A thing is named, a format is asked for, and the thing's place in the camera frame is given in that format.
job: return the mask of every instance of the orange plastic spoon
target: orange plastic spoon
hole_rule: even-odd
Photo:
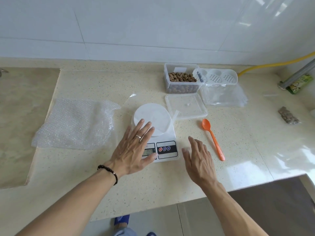
[[[202,120],[202,127],[204,130],[210,132],[211,136],[212,136],[212,139],[213,139],[213,142],[215,143],[215,147],[217,148],[217,151],[218,151],[218,155],[219,155],[219,158],[221,161],[224,161],[225,160],[225,157],[223,155],[223,152],[215,138],[215,135],[213,134],[213,132],[211,131],[211,125],[210,125],[210,122],[208,121],[208,119],[203,119]]]

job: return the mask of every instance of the plastic tray with holes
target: plastic tray with holes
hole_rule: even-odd
[[[206,77],[206,86],[209,85],[236,85],[238,82],[237,73],[232,69],[203,69],[198,68],[194,71],[194,76]]]

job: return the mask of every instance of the bubble wrap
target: bubble wrap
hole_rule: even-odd
[[[56,99],[32,146],[83,150],[103,146],[114,127],[115,109],[120,106],[109,100]]]

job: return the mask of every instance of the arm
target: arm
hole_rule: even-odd
[[[127,128],[112,158],[104,163],[117,174],[118,179],[125,174],[142,170],[155,159],[154,154],[141,159],[144,147],[154,132],[153,127],[149,129],[150,122],[141,129],[143,123],[142,119],[132,132],[130,127]],[[143,136],[141,142],[136,135]],[[16,236],[79,236],[115,182],[116,178],[111,172],[98,170],[35,218]]]
[[[183,156],[187,172],[201,187],[213,206],[226,236],[267,236],[265,231],[242,209],[226,192],[216,178],[215,168],[206,145],[199,140],[188,138],[191,144],[191,156],[186,149]]]

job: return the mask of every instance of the yellow hose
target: yellow hose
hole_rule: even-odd
[[[243,75],[244,73],[248,72],[248,71],[251,71],[253,69],[260,69],[260,68],[266,68],[266,67],[276,67],[276,66],[282,66],[282,65],[288,65],[288,64],[293,64],[293,63],[296,63],[296,62],[299,62],[299,61],[302,61],[303,59],[307,59],[311,56],[315,55],[315,51],[308,54],[308,55],[305,55],[301,58],[298,58],[298,59],[294,59],[294,60],[291,60],[291,61],[287,61],[287,62],[280,62],[280,63],[274,63],[274,64],[263,64],[263,65],[257,65],[257,66],[253,66],[253,67],[250,67],[248,69],[245,69],[243,70],[242,72],[238,73],[238,77]]]

